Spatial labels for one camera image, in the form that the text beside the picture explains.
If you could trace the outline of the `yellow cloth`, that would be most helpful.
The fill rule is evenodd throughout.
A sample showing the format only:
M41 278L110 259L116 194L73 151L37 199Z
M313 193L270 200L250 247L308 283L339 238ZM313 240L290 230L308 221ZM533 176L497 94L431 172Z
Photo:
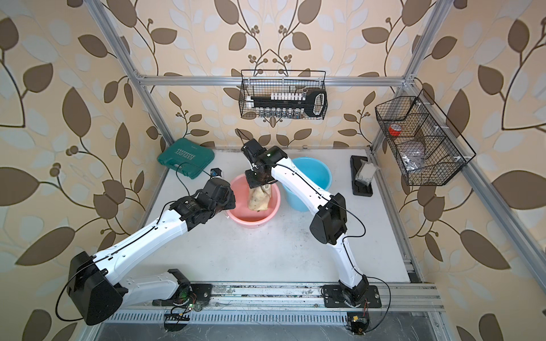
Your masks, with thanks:
M272 189L270 184L251 188L247 202L248 208L255 212L265 211L269 207L271 197Z

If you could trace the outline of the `pink plastic bucket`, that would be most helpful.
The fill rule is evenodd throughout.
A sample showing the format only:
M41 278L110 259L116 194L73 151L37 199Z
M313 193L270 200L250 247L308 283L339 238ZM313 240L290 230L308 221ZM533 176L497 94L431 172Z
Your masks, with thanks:
M245 175L239 175L231 182L231 188L235 194L235 209L227 211L228 217L245 228L258 228L267 224L274 218L280 208L281 194L276 184L271 186L272 196L268 202L267 210L254 211L248 207L250 199L250 187Z

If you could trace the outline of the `blue plastic bucket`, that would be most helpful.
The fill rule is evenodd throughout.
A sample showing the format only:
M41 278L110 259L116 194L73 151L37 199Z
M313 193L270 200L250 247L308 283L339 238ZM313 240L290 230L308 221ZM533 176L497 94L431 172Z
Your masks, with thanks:
M320 160L301 157L292 160L294 165L305 174L310 180L321 187L323 190L329 190L332 183L332 175L328 166ZM289 206L300 212L307 212L308 207L285 185L282 185L286 193L286 199Z

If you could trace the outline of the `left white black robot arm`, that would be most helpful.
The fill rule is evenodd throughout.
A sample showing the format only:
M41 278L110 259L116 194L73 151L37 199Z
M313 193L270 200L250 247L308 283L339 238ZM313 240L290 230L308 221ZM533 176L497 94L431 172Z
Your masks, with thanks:
M143 278L129 273L165 244L234 208L230 183L211 178L195 194L166 203L156 220L125 240L94 255L82 251L74 256L64 289L82 320L97 325L120 308L148 301L171 305L192 301L190 281L178 269Z

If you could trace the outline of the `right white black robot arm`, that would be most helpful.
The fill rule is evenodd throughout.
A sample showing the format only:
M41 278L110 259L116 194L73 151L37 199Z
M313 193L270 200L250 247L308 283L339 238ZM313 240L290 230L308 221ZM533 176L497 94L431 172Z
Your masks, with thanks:
M291 190L313 214L309 230L314 238L331 250L339 275L345 304L359 307L369 288L366 275L359 269L348 244L346 200L329 193L306 176L278 146L266 149L255 139L243 144L241 152L250 162L245 176L250 188L281 183Z

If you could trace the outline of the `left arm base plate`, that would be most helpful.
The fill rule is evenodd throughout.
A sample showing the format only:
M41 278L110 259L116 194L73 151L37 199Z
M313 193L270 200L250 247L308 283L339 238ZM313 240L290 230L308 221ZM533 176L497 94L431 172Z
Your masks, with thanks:
M153 306L183 306L199 304L207 306L211 299L212 284L182 284L175 293L166 300L156 299Z

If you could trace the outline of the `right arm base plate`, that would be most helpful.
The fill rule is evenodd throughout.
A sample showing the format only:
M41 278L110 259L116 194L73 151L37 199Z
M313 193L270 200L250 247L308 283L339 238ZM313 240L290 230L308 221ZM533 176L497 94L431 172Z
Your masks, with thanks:
M324 285L321 296L326 308L382 308L377 286L369 286L365 291L347 289L341 284Z

